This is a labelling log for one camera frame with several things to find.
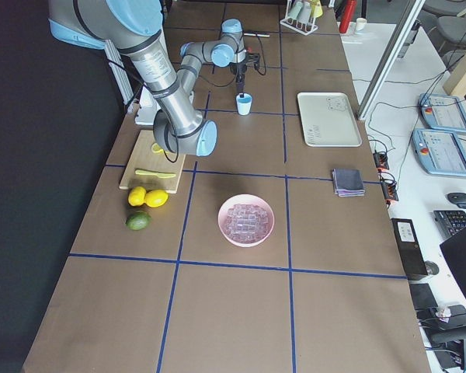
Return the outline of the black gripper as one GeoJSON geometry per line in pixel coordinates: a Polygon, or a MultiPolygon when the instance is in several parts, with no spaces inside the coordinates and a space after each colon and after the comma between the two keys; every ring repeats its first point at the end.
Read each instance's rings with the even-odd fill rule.
{"type": "Polygon", "coordinates": [[[243,84],[245,81],[245,73],[247,71],[247,65],[244,61],[238,63],[231,63],[231,73],[235,76],[235,84],[243,84]]]}

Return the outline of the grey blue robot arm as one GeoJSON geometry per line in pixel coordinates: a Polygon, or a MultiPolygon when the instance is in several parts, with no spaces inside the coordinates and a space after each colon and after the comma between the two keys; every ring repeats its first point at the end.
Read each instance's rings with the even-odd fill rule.
{"type": "Polygon", "coordinates": [[[218,40],[182,46],[182,63],[175,70],[160,42],[162,8],[158,1],[50,1],[52,35],[60,41],[101,49],[108,40],[130,58],[144,87],[160,110],[153,131],[168,152],[208,156],[217,143],[217,125],[193,107],[193,91],[205,63],[218,67],[242,64],[246,59],[242,24],[228,19],[218,40]]]}

